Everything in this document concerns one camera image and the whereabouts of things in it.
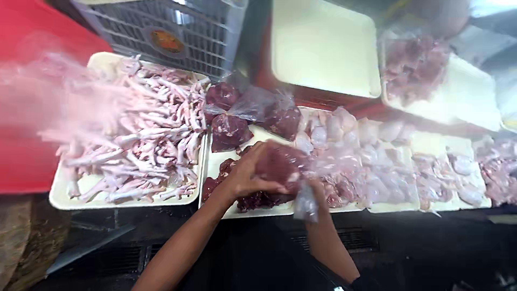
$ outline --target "white tray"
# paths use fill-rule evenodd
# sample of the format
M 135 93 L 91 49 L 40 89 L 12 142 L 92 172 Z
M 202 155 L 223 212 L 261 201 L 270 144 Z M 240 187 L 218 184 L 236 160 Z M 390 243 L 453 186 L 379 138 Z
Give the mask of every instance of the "white tray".
M 377 98 L 373 20 L 325 0 L 274 0 L 271 70 L 286 83 Z
M 94 70 L 100 70 L 104 72 L 108 77 L 114 77 L 115 76 L 115 69 L 114 66 L 118 63 L 118 61 L 123 56 L 114 54 L 114 53 L 108 53 L 108 52 L 99 52 L 95 53 L 91 56 L 89 62 L 88 62 L 88 68 L 92 68 Z M 185 73 L 194 74 L 198 80 L 202 80 L 206 78 L 206 76 L 202 74 L 192 73 L 188 71 L 183 71 Z M 201 190 L 201 172 L 204 164 L 204 157 L 205 157 L 205 142 L 206 140 L 206 134 L 203 136 L 201 140 L 201 149 L 199 152 L 199 165 L 196 165 L 193 167 L 194 172 L 198 176 L 197 181 L 197 188 L 194 191 L 192 195 L 183 195 L 183 197 L 178 199 L 178 197 L 172 197 L 167 200 L 161 200 L 160 193 L 157 193 L 153 196 L 153 199 L 155 200 L 153 203 L 146 202 L 143 200 L 140 201 L 127 201 L 120 204 L 113 204 L 108 203 L 104 201 L 104 198 L 106 197 L 105 192 L 101 192 L 95 196 L 95 198 L 88 202 L 84 203 L 82 201 L 79 201 L 77 198 L 70 199 L 68 197 L 68 186 L 67 186 L 67 179 L 65 177 L 65 172 L 63 171 L 63 165 L 62 162 L 59 162 L 59 165 L 57 166 L 56 175 L 54 176 L 54 181 L 52 182 L 52 187 L 50 189 L 49 193 L 49 201 L 52 206 L 54 206 L 57 209 L 61 210 L 76 210 L 76 209 L 101 209 L 101 208 L 126 208 L 126 207 L 144 207 L 144 206 L 172 206 L 172 205 L 186 205 L 196 200 L 198 197 L 200 190 Z M 81 193 L 89 190 L 93 185 L 97 183 L 102 179 L 101 175 L 88 175 L 83 178 L 81 178 L 78 182 L 79 184 L 79 190 Z M 167 187 L 166 192 L 172 190 L 172 187 Z
M 472 141 L 466 138 L 416 131 L 413 134 L 413 138 L 411 140 L 411 149 L 414 153 L 426 153 L 435 155 L 437 157 L 447 158 L 446 147 L 450 148 L 450 152 L 466 155 L 474 159 Z M 479 167 L 475 173 L 470 175 L 469 178 L 474 185 L 485 189 L 484 181 L 481 177 L 481 170 Z M 492 201 L 485 196 L 479 208 L 489 208 L 491 206 Z M 452 199 L 448 202 L 431 202 L 429 211 L 453 211 L 473 208 L 476 207 L 461 200 L 458 196 L 458 193 L 454 191 Z
M 250 125 L 249 126 L 251 132 L 254 134 L 253 138 L 248 142 L 242 144 L 240 146 L 241 149 L 244 149 L 247 146 L 252 146 L 258 141 L 266 141 L 268 139 L 272 139 L 281 144 L 292 145 L 293 143 L 285 140 L 281 137 L 278 137 L 265 129 Z M 206 139 L 204 140 L 206 149 L 206 156 L 204 158 L 203 164 L 203 172 L 199 180 L 201 181 L 201 189 L 203 187 L 203 183 L 205 182 L 207 177 L 217 178 L 219 175 L 219 165 L 228 158 L 232 158 L 234 160 L 240 159 L 235 151 L 226 151 L 220 153 L 213 153 L 211 150 L 212 146 L 212 134 L 206 135 Z M 201 202 L 202 196 L 199 196 L 199 208 L 202 206 Z M 245 218 L 245 217 L 259 217 L 259 216 L 277 216 L 277 215 L 291 215 L 294 213 L 293 209 L 293 201 L 289 201 L 287 203 L 283 203 L 272 208 L 262 208 L 262 209 L 254 209 L 245 213 L 239 213 L 237 209 L 237 202 L 235 202 L 224 214 L 223 219 L 234 219 L 234 218 Z
M 386 32 L 386 38 L 396 38 Z M 386 46 L 381 41 L 381 72 L 386 68 Z M 382 82 L 382 102 L 391 108 L 440 124 L 473 124 L 497 132 L 501 115 L 495 99 L 495 81 L 454 53 L 450 54 L 444 81 L 431 93 L 429 100 L 417 100 L 407 106 L 400 98 L 388 99 L 386 83 Z

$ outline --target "tray of chicken feet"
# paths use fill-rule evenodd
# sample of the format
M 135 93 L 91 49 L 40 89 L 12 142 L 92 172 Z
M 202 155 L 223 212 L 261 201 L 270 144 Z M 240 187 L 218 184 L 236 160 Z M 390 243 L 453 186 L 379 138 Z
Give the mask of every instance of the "tray of chicken feet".
M 88 69 L 89 90 L 113 93 L 104 105 L 116 114 L 104 116 L 97 127 L 40 132 L 44 140 L 61 144 L 51 204 L 70 210 L 194 201 L 205 156 L 203 106 L 210 80 L 107 52 L 92 55 Z

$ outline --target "raw chicken piece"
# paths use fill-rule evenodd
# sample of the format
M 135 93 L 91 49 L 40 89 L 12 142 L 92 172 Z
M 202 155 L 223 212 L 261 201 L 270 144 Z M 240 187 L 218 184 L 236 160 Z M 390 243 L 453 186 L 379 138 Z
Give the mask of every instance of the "raw chicken piece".
M 323 126 L 315 127 L 311 132 L 311 143 L 315 148 L 324 149 L 327 146 L 327 129 Z
M 481 206 L 484 195 L 477 187 L 472 184 L 462 185 L 458 189 L 458 196 L 465 202 L 475 207 Z
M 449 52 L 446 43 L 431 36 L 386 41 L 383 80 L 388 98 L 400 98 L 404 105 L 428 99 L 443 82 Z
M 468 176 L 476 171 L 479 167 L 470 157 L 465 155 L 448 154 L 454 171 L 458 174 Z
M 391 143 L 395 146 L 408 146 L 411 142 L 413 133 L 415 133 L 415 126 L 413 124 L 406 123 L 397 138 Z
M 385 142 L 394 141 L 402 131 L 404 122 L 401 120 L 384 122 L 379 126 L 379 138 Z
M 358 122 L 359 142 L 362 147 L 375 144 L 378 140 L 379 127 L 368 118 L 363 118 Z
M 327 138 L 329 141 L 340 141 L 346 133 L 357 126 L 356 118 L 339 106 L 327 119 Z

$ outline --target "ventilation grille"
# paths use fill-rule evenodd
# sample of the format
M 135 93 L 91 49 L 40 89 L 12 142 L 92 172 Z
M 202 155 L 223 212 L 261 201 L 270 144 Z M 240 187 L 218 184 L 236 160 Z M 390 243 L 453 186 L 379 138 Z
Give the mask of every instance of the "ventilation grille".
M 378 251 L 378 242 L 369 231 L 362 228 L 340 228 L 337 229 L 337 232 L 349 253 Z M 293 235 L 291 239 L 301 245 L 306 252 L 309 251 L 306 235 Z
M 95 278 L 137 273 L 141 246 L 96 250 L 56 271 L 52 276 Z

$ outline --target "raw beef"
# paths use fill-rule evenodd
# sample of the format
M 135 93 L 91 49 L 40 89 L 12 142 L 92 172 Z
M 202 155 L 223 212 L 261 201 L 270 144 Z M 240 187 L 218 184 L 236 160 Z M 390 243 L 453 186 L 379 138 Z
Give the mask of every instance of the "raw beef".
M 258 125 L 287 140 L 294 141 L 300 118 L 301 112 L 296 106 L 288 109 L 277 108 L 266 116 L 265 122 Z
M 205 202 L 210 194 L 214 191 L 214 189 L 219 185 L 232 171 L 233 167 L 237 164 L 237 162 L 231 158 L 226 159 L 219 165 L 219 175 L 217 179 L 208 177 L 203 184 L 203 192 L 201 194 L 201 201 Z
M 233 150 L 253 137 L 246 119 L 220 114 L 212 121 L 212 152 Z
M 289 202 L 295 195 L 271 194 L 267 192 L 256 192 L 251 196 L 237 199 L 237 208 L 240 212 L 247 212 L 257 208 L 272 208 L 273 206 Z
M 293 200 L 298 193 L 302 173 L 306 170 L 307 156 L 303 152 L 281 145 L 276 142 L 267 142 L 267 149 L 259 163 L 256 165 L 255 173 L 261 179 L 276 181 L 281 183 L 290 192 L 289 194 L 276 194 L 266 192 L 256 192 L 248 197 L 237 200 L 237 208 L 241 212 L 256 208 L 273 206 Z M 243 156 L 251 146 L 239 151 Z M 237 161 L 229 158 L 219 166 L 219 176 L 217 179 L 207 178 L 203 185 L 202 201 L 205 202 L 214 188 L 219 185 L 230 174 Z
M 273 141 L 268 141 L 266 147 L 255 167 L 255 174 L 266 181 L 284 185 L 290 194 L 296 195 L 303 172 L 308 169 L 307 156 L 301 150 Z
M 220 82 L 206 92 L 206 103 L 228 111 L 239 97 L 239 91 L 232 85 Z

